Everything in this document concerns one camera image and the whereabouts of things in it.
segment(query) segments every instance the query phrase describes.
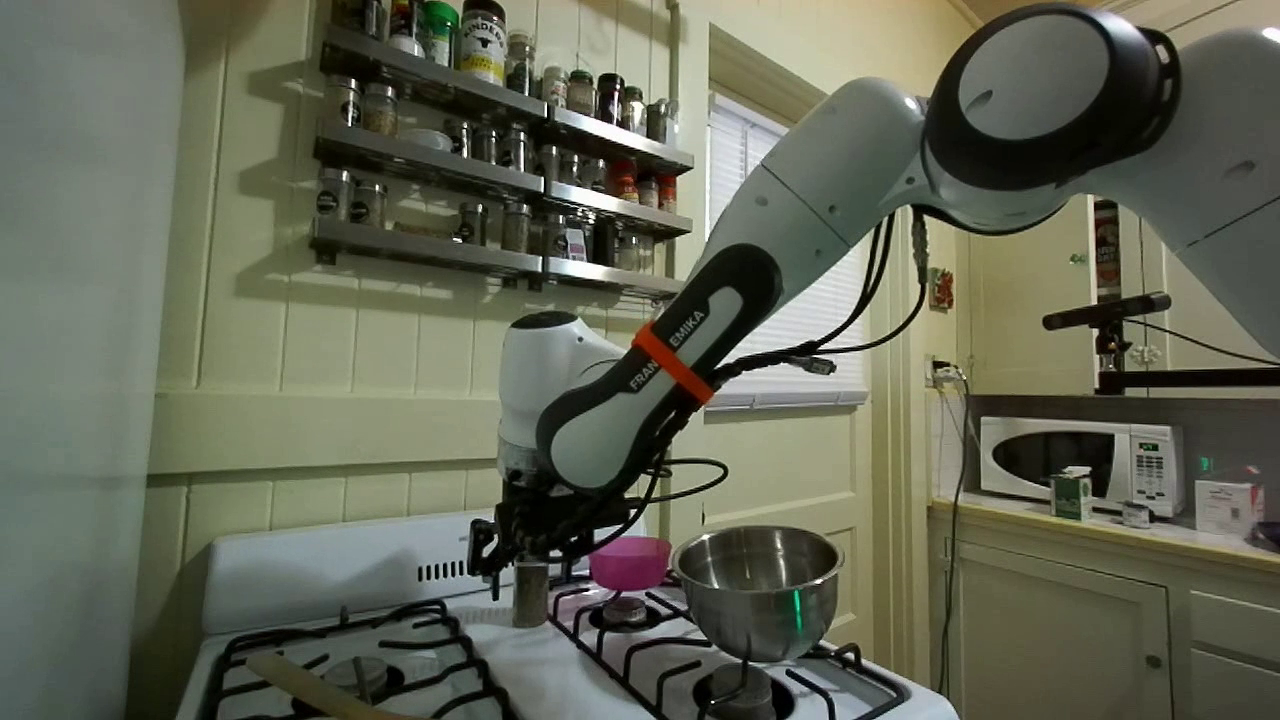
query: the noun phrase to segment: microwave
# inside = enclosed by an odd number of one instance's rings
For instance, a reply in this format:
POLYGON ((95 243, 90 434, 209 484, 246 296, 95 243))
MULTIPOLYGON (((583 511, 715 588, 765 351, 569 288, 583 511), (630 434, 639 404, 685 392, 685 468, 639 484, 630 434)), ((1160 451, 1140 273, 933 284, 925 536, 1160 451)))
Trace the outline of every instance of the microwave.
POLYGON ((1068 466, 1091 468, 1091 507, 1122 511, 1131 497, 1166 521, 1186 507, 1173 423, 981 418, 981 494, 1049 500, 1068 466))

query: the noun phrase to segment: white stove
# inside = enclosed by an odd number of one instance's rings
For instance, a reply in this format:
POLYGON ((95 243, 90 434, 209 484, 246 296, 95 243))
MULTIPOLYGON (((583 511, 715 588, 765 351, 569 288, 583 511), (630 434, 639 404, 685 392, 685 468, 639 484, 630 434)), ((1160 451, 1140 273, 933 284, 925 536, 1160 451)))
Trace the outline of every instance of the white stove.
POLYGON ((250 667, 285 658, 389 715, 441 720, 698 720, 698 715, 894 715, 951 720, 937 694, 856 648, 817 648, 794 667, 747 667, 685 615, 680 588, 548 595, 542 630, 513 630, 464 576, 468 521, 417 517, 230 536, 212 543, 204 643, 181 720, 324 715, 250 667))

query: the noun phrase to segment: beadboard wall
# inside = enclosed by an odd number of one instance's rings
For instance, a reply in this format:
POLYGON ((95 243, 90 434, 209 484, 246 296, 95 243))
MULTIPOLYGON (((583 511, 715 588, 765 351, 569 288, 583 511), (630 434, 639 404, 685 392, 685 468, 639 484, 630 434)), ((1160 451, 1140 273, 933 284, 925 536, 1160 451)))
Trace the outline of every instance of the beadboard wall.
MULTIPOLYGON (((909 93, 930 93, 964 38, 956 7, 933 0, 506 0, 506 7, 509 30, 536 31, 542 70, 612 70, 649 101, 674 97, 676 82, 685 150, 698 158, 712 25, 820 93, 852 75, 894 75, 909 93)), ((184 694, 199 553, 212 536, 493 507, 493 379, 506 325, 536 310, 574 310, 612 339, 630 339, 652 317, 644 300, 500 288, 446 268, 385 262, 315 268, 309 219, 324 25, 330 0, 184 0, 190 90, 131 715, 173 715, 184 694)), ((691 235, 663 255, 676 277, 700 252, 700 196, 698 168, 680 180, 691 235)), ((728 466, 745 458, 747 475, 772 482, 794 475, 794 461, 805 458, 807 494, 825 497, 849 489, 849 475, 868 484, 868 451, 852 451, 856 434, 868 436, 852 418, 728 419, 698 423, 689 446, 715 450, 728 466), (745 436, 787 436, 795 451, 759 451, 745 436)), ((719 497, 715 511, 734 517, 741 506, 778 506, 778 497, 751 484, 719 497)))

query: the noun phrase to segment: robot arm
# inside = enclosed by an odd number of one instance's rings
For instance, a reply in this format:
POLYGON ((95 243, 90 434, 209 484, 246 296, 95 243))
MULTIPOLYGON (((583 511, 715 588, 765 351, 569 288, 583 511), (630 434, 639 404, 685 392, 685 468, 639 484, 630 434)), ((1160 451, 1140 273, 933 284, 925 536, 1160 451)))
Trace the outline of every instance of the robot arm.
MULTIPOLYGON (((884 82, 845 83, 755 166, 689 288, 632 350, 593 376, 566 373, 582 359, 556 351, 524 376, 506 373, 506 446, 521 451, 506 450, 500 540, 475 569, 615 521, 620 497, 724 379, 719 359, 906 203, 996 235, 1049 219, 1078 193, 1105 193, 1144 214, 1280 351, 1270 303, 1233 281, 1280 268, 1280 243, 1270 243, 1280 229, 1278 111, 1245 108, 1280 106, 1278 75, 1270 31, 1179 56, 1110 11, 1027 7, 981 30, 930 106, 884 82), (515 399, 529 397, 521 385, 536 385, 542 404, 515 399)), ((569 319, 513 329, 524 334, 583 350, 569 319)))

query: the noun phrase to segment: metal bowl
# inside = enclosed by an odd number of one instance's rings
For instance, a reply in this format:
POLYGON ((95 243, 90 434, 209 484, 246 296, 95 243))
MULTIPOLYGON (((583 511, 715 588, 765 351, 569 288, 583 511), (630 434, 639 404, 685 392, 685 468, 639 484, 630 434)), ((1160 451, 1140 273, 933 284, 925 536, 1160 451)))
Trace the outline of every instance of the metal bowl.
POLYGON ((787 665, 838 615, 840 553, 779 526, 719 530, 680 547, 676 579, 689 615, 728 658, 787 665))

